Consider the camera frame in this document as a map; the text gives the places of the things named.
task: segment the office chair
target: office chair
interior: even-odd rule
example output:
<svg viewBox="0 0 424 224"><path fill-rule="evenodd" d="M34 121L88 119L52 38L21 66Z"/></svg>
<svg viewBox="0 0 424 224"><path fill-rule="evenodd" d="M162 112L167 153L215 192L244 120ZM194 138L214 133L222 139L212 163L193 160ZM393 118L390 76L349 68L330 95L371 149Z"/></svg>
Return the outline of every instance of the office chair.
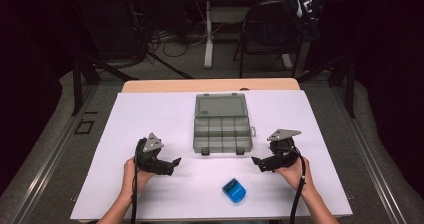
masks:
<svg viewBox="0 0 424 224"><path fill-rule="evenodd" d="M243 77L245 55L296 54L292 69L295 75L302 36L291 25L295 13L285 11L281 0L262 1L252 6L246 13L240 32L233 61L240 52L240 74Z"/></svg>

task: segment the blue object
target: blue object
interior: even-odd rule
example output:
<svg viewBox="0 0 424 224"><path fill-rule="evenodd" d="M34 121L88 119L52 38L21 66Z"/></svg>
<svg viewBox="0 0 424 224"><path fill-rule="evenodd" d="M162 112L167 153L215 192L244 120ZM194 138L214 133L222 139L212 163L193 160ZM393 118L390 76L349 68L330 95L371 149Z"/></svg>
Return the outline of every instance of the blue object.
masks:
<svg viewBox="0 0 424 224"><path fill-rule="evenodd" d="M233 203L243 200L246 195L246 189L235 178L222 187L222 191L230 198Z"/></svg>

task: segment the hand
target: hand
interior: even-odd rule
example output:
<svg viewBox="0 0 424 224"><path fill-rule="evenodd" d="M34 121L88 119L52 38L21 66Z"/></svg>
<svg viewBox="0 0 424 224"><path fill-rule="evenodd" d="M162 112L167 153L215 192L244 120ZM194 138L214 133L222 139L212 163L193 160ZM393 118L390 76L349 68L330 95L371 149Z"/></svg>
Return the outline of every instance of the hand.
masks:
<svg viewBox="0 0 424 224"><path fill-rule="evenodd" d="M133 180L135 174L134 157L128 159L124 164L124 177L122 180L121 191L115 202L105 213L105 215L97 222L98 224L113 224L122 223L129 206L131 205L131 196L133 194ZM154 176L154 173L138 171L137 172L137 193L146 186L149 179Z"/></svg>
<svg viewBox="0 0 424 224"><path fill-rule="evenodd" d="M305 191L305 188L311 187L314 188L314 184L312 181L312 175L311 170L309 168L309 160L305 157L303 157L305 160L305 185L303 186L303 190ZM294 189L297 190L299 186L300 178L302 177L302 160L297 158L295 163L291 165L290 167L280 167L275 170L278 172L281 176L286 179L287 183Z"/></svg>
<svg viewBox="0 0 424 224"><path fill-rule="evenodd" d="M324 203L321 195L318 193L312 181L311 169L309 168L309 160L303 157L305 161L305 185L302 189L302 198L311 213L315 224L336 224L337 219L331 214L330 210ZM300 178L302 177L302 160L297 158L296 162L290 167L281 167L275 170L286 179L287 183L297 190Z"/></svg>
<svg viewBox="0 0 424 224"><path fill-rule="evenodd" d="M134 157L128 159L124 164L124 177L122 180L121 194L132 195L135 163ZM139 170L137 173L137 193L140 193L149 179L155 174Z"/></svg>

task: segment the dark background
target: dark background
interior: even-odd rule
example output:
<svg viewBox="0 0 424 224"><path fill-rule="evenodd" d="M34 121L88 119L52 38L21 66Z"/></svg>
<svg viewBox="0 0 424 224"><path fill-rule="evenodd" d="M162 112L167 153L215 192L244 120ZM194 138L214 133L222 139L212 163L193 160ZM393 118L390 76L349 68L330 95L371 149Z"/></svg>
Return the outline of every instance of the dark background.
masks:
<svg viewBox="0 0 424 224"><path fill-rule="evenodd" d="M155 18L176 33L184 34L188 27L180 14L189 13L184 10L187 3L174 4L168 3L174 9L157 6ZM75 35L81 47L101 58L137 55L137 38L129 31L132 23L125 6L112 6L111 12L96 12L98 6L89 2L84 5L80 6L81 11L95 17L89 27L89 18L81 20L70 5L53 5L49 0L0 0L0 193L19 170L60 99L62 87L58 80L72 70L75 60L66 35ZM59 15L54 14L57 7L62 10ZM369 92L379 136L405 179L421 196L424 194L423 7L421 0L388 1L388 8L382 11L355 58L356 78ZM361 3L326 3L320 23L321 38L311 45L307 67L313 68L341 54L355 37L365 10ZM114 22L111 15L125 18ZM61 28L63 16L72 30ZM126 49L113 45L119 41L128 43Z"/></svg>

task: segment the person's right hand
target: person's right hand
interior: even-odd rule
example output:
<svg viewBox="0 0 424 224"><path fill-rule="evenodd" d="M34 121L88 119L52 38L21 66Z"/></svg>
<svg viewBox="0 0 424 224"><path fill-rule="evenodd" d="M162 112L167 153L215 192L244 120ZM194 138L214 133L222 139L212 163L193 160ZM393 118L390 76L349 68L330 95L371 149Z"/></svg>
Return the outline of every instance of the person's right hand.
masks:
<svg viewBox="0 0 424 224"><path fill-rule="evenodd" d="M134 179L135 163L134 157L131 157L125 162L124 165L124 177L122 180L121 194L131 196L133 193L132 185ZM155 174L138 170L137 172L137 193L141 192L144 186L147 184L150 178Z"/></svg>
<svg viewBox="0 0 424 224"><path fill-rule="evenodd" d="M305 185L303 186L303 190L307 188L308 186L313 188L313 182L312 182L312 175L311 170L309 168L309 160L303 157L305 160ZM290 167L280 167L275 170L278 172L281 176L286 179L287 183L294 189L297 190L297 187L299 186L300 178L302 177L302 160L300 157L297 158L296 162L291 165Z"/></svg>

